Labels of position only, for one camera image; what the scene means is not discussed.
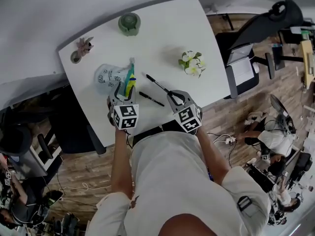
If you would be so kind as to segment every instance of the power strip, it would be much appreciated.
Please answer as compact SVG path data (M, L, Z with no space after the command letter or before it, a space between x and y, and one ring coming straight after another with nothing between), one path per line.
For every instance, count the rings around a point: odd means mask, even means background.
M236 139L233 136L231 136L231 138L228 137L225 139L225 144L233 143L235 141L236 141Z

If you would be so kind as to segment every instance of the hand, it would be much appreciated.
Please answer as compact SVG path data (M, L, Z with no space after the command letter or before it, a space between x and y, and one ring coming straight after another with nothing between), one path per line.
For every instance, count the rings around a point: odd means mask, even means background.
M235 137L235 139L236 139L237 141L239 141L239 140L245 138L245 134L244 134L244 133L240 133L240 134L235 135L234 137Z

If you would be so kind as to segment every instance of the black pen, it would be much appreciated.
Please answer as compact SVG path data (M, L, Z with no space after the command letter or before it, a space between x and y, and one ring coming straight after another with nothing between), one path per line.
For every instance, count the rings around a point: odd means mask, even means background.
M172 92L170 90L167 90L165 87L163 87L159 82L157 82L155 79L153 79L149 74L145 74L146 77L152 81L153 83L157 84L160 88L162 88L167 94L169 95L173 95Z
M141 96L145 97L145 98L148 98L149 100L154 101L155 103L158 103L158 104L161 105L162 107L164 107L164 105L163 105L162 103L160 103L160 102L158 102L158 101L156 101L156 100L153 100L151 97L149 97L149 96L146 95L145 93L139 92L139 94L140 94Z

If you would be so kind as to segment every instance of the green lid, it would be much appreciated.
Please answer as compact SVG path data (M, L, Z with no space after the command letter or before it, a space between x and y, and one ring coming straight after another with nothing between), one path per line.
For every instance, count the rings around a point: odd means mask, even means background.
M139 32L140 18L135 13L127 13L120 17L118 26L126 36L135 36Z

